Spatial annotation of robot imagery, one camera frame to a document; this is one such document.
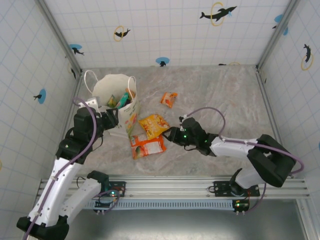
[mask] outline purple cable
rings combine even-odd
[[[109,194],[111,192],[116,192],[116,201],[111,207],[109,207],[108,210],[104,211],[104,213],[110,212],[115,206],[118,205],[118,202],[119,202],[119,199],[120,199],[120,193],[117,190],[109,190],[109,191],[100,192],[98,195],[94,196],[96,198],[96,197],[100,197],[100,196],[105,195],[105,194]]]
[[[224,131],[225,127],[226,127],[226,118],[225,116],[223,115],[223,113],[219,110],[219,109],[216,109],[214,107],[211,107],[211,106],[205,106],[205,107],[201,107],[197,110],[194,110],[193,112],[187,114],[186,116],[189,117],[191,116],[192,114],[200,111],[200,110],[203,110],[203,109],[212,109],[212,110],[215,110],[216,112],[218,112],[220,114],[220,116],[222,117],[223,119],[223,126],[221,128],[221,130],[219,131],[219,138],[221,140],[223,140],[224,142],[228,142],[228,143],[235,143],[235,144],[244,144],[244,145],[251,145],[251,146],[255,146],[255,147],[259,147],[259,148],[264,148],[264,149],[269,149],[271,151],[275,151],[275,152],[278,152],[280,154],[283,154],[283,155],[286,155],[294,160],[296,160],[299,164],[300,164],[300,168],[298,170],[295,170],[295,171],[292,171],[290,172],[290,174],[297,174],[301,171],[304,170],[305,168],[305,164],[302,162],[302,160],[300,158],[298,158],[297,156],[294,156],[293,154],[291,154],[290,152],[287,152],[287,151],[283,151],[281,149],[278,149],[278,148],[275,148],[275,147],[272,147],[272,146],[267,146],[267,145],[264,145],[264,144],[259,144],[259,143],[254,143],[254,142],[244,142],[244,141],[239,141],[239,140],[231,140],[231,139],[225,139],[222,137],[222,132]],[[264,184],[264,188],[263,188],[263,192],[262,192],[262,195],[261,195],[261,198],[258,200],[258,202],[252,207],[250,208],[248,211],[246,211],[247,213],[248,212],[251,212],[253,209],[255,209],[258,205],[260,205],[262,199],[264,199],[264,196],[265,196],[265,193],[266,193],[266,189],[267,189],[267,184],[265,183]]]
[[[73,104],[75,104],[76,106],[79,106],[79,105],[75,103],[75,100],[78,100],[78,101],[80,101],[81,103],[83,103],[84,106],[86,107],[86,109],[88,110],[88,112],[90,113],[91,117],[92,117],[92,121],[93,121],[93,133],[92,133],[92,137],[91,137],[91,140],[90,140],[90,142],[88,143],[88,145],[85,147],[85,149],[83,149],[77,156],[75,156],[73,159],[71,159],[66,165],[64,165],[64,166],[56,173],[56,175],[54,176],[55,179],[57,179],[58,176],[59,176],[69,165],[73,164],[76,160],[78,160],[78,159],[91,147],[91,145],[92,145],[92,144],[94,143],[94,141],[95,141],[95,137],[96,137],[96,133],[97,133],[97,122],[96,122],[95,115],[94,115],[93,111],[91,110],[91,108],[86,104],[86,102],[85,102],[84,100],[82,100],[82,99],[79,98],[79,97],[74,97],[74,98],[72,99],[72,102],[73,102]],[[53,180],[53,179],[51,180],[51,183],[50,183],[50,185],[49,185],[49,187],[48,187],[48,189],[47,189],[47,191],[46,191],[46,193],[45,193],[45,195],[44,195],[44,197],[43,197],[43,200],[42,200],[42,202],[41,202],[41,204],[40,204],[40,206],[39,206],[39,209],[38,209],[38,211],[37,211],[38,214],[41,213],[41,211],[42,211],[42,209],[43,209],[43,207],[44,207],[44,205],[45,205],[45,203],[46,203],[46,200],[47,200],[47,198],[48,198],[48,196],[49,196],[49,194],[50,194],[50,192],[51,192],[51,190],[52,190],[52,188],[53,188],[53,186],[54,186],[54,184],[55,184],[55,182],[56,182],[55,180]],[[35,225],[38,217],[39,217],[39,215],[36,215],[36,216],[34,217],[33,221],[31,222],[31,224],[30,224],[30,226],[29,226],[29,228],[28,228],[28,230],[25,232],[22,240],[27,240],[27,237],[28,237],[28,235],[30,234],[31,229],[32,229],[33,226]]]

